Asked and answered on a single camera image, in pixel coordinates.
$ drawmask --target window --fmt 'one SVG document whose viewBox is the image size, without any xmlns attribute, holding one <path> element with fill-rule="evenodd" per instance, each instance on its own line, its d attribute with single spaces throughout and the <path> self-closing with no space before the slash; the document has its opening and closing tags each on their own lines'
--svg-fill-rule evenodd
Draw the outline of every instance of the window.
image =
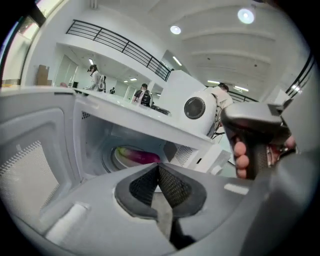
<svg viewBox="0 0 320 256">
<path fill-rule="evenodd" d="M 64 0 L 38 0 L 36 1 L 36 6 L 40 9 L 42 14 L 45 17 L 48 17 L 49 14 Z"/>
</svg>

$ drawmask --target balcony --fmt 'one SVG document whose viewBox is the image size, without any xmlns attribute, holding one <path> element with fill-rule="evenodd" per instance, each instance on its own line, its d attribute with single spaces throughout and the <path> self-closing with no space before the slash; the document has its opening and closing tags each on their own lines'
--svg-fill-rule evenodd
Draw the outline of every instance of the balcony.
<svg viewBox="0 0 320 256">
<path fill-rule="evenodd" d="M 81 20 L 73 20 L 71 27 L 66 33 L 87 38 L 116 49 L 144 65 L 164 81 L 167 81 L 170 75 L 170 69 L 168 69 L 161 61 L 153 57 L 136 43 L 109 29 Z"/>
</svg>

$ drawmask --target hand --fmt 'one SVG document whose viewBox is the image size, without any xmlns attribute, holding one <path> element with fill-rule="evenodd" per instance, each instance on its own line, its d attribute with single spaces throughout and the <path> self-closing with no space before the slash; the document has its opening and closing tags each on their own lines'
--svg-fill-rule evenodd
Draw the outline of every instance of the hand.
<svg viewBox="0 0 320 256">
<path fill-rule="evenodd" d="M 238 138 L 236 140 L 236 144 L 234 145 L 234 155 L 235 155 L 235 168 L 236 168 L 236 175 L 238 178 L 245 179 L 247 177 L 247 170 L 246 168 L 249 165 L 249 158 L 245 155 L 246 154 L 246 145 L 241 142 Z M 293 149 L 296 146 L 295 138 L 291 135 L 284 143 L 284 145 L 288 149 Z M 270 150 L 272 151 L 271 157 L 268 155 L 268 162 L 274 165 L 280 152 L 276 149 L 274 145 L 269 145 Z"/>
</svg>

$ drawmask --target black mesh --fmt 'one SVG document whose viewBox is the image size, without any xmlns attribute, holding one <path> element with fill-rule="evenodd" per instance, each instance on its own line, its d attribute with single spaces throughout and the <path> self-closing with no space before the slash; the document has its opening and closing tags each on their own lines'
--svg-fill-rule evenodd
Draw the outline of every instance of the black mesh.
<svg viewBox="0 0 320 256">
<path fill-rule="evenodd" d="M 164 168 L 159 166 L 159 186 L 172 208 L 183 203 L 191 194 L 192 188 Z"/>
<path fill-rule="evenodd" d="M 130 215 L 157 219 L 151 208 L 157 185 L 172 207 L 173 219 L 196 214 L 204 205 L 207 192 L 198 181 L 162 163 L 127 176 L 116 187 L 114 196 Z"/>
<path fill-rule="evenodd" d="M 151 206 L 155 189 L 158 185 L 158 171 L 156 168 L 150 170 L 141 177 L 135 179 L 129 187 L 133 197 L 147 206 Z"/>
<path fill-rule="evenodd" d="M 192 97 L 184 105 L 184 114 L 190 119 L 200 118 L 206 110 L 205 102 L 199 97 Z"/>
</svg>

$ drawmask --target gray plastic panel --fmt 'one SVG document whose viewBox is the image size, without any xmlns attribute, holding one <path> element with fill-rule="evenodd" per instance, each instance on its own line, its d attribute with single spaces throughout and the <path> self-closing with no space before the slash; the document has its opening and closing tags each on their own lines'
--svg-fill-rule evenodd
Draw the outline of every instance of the gray plastic panel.
<svg viewBox="0 0 320 256">
<path fill-rule="evenodd" d="M 201 183 L 206 190 L 206 200 L 202 209 L 195 215 L 179 219 L 181 231 L 196 241 L 207 236 L 221 225 L 237 208 L 245 195 L 225 189 L 225 185 L 250 188 L 251 180 L 214 176 L 196 172 L 173 164 L 164 164 Z"/>
<path fill-rule="evenodd" d="M 124 178 L 150 164 L 101 175 L 86 181 L 54 204 L 46 219 L 58 219 L 76 202 L 89 212 L 72 228 L 61 247 L 82 255 L 165 255 L 176 249 L 165 238 L 156 221 L 135 218 L 117 203 L 114 188 Z"/>
<path fill-rule="evenodd" d="M 21 89 L 0 95 L 0 108 L 7 110 L 0 116 L 2 192 L 11 193 L 6 194 L 14 206 L 9 210 L 39 231 L 46 205 L 81 180 L 73 146 L 75 95 L 55 92 Z"/>
<path fill-rule="evenodd" d="M 319 182 L 319 151 L 288 155 L 261 172 L 213 232 L 175 255 L 266 255 L 298 221 Z"/>
</svg>

